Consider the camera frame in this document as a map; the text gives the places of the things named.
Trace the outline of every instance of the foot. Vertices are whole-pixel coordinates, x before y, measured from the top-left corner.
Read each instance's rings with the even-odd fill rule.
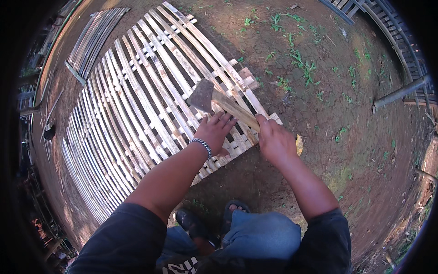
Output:
[[[213,250],[219,248],[219,239],[209,233],[202,221],[189,210],[179,209],[175,214],[175,219],[185,231],[189,232],[190,238],[192,238],[197,246],[198,243],[205,246],[204,242],[207,242],[213,246]]]
[[[226,204],[225,212],[223,214],[223,223],[221,228],[221,241],[225,234],[231,229],[231,221],[233,220],[233,211],[241,210],[243,212],[251,213],[249,207],[238,200],[231,200]]]

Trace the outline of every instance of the black sandal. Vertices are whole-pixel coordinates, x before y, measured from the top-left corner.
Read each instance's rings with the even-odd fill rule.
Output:
[[[230,210],[230,206],[231,205],[236,205],[237,207],[242,207],[241,210],[245,210],[245,212],[247,213],[251,213],[251,211],[249,210],[249,207],[239,201],[239,200],[231,200],[229,201],[226,206],[225,206],[225,211],[223,213],[223,222],[222,222],[222,227],[220,229],[220,234],[227,234],[228,231],[230,231],[231,229],[231,221],[233,220],[233,212]]]
[[[181,208],[175,214],[175,219],[178,224],[189,232],[190,238],[204,238],[207,239],[215,249],[220,247],[219,238],[209,233],[204,223],[191,211]]]

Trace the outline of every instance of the right hand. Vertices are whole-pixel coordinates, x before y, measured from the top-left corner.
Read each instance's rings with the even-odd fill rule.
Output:
[[[258,143],[262,155],[276,168],[288,164],[290,160],[299,158],[295,137],[273,119],[267,120],[263,115],[256,114],[260,124]]]

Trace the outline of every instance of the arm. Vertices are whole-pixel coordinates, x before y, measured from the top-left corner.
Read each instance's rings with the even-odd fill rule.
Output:
[[[292,187],[298,206],[309,221],[339,204],[329,188],[299,158],[294,136],[274,120],[256,116],[260,124],[260,150],[263,156],[280,170]]]
[[[222,145],[237,119],[230,120],[230,114],[221,118],[222,115],[223,112],[215,114],[209,122],[204,117],[194,137],[207,142],[212,155],[229,157],[230,154]],[[170,213],[181,202],[207,158],[208,152],[202,144],[190,143],[185,149],[151,169],[126,198],[125,203],[145,207],[167,224]]]

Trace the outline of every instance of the dirt ground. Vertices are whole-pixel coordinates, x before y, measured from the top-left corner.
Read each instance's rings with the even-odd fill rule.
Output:
[[[373,99],[404,84],[398,58],[374,22],[359,11],[353,17],[355,24],[349,26],[317,0],[297,1],[294,4],[299,7],[293,10],[287,9],[292,4],[285,0],[170,3],[182,7],[184,14],[193,14],[198,19],[195,26],[228,60],[243,57],[237,66],[248,67],[260,77],[263,84],[255,95],[269,114],[276,112],[290,131],[303,136],[301,158],[332,190],[348,219],[353,265],[367,265],[370,254],[382,250],[394,225],[409,215],[417,201],[420,183],[413,170],[423,161],[431,132],[424,109],[404,106],[401,100],[372,114]],[[99,60],[110,46],[114,47],[117,37],[159,4],[84,1],[63,30],[42,78],[44,82],[53,74],[46,97],[49,110],[59,92],[65,91],[50,118],[57,124],[50,163],[39,143],[38,116],[33,129],[34,157],[53,208],[78,249],[98,223],[75,188],[60,150],[67,117],[81,91],[63,61],[91,13],[112,7],[132,8],[105,42]],[[288,12],[299,18],[285,15]],[[281,28],[275,31],[271,17],[278,13],[283,14],[277,23]],[[250,19],[248,26],[245,18]],[[315,64],[316,69],[310,72],[314,84],[305,87],[303,69],[292,64],[297,61],[292,56],[297,56],[295,50],[304,64]],[[272,83],[275,81],[281,81],[281,86]],[[194,210],[218,232],[221,214],[230,199],[245,201],[253,212],[283,213],[301,226],[303,234],[306,230],[290,187],[263,159],[258,147],[193,186],[180,206]],[[387,268],[381,260],[374,262],[367,267],[369,273]]]

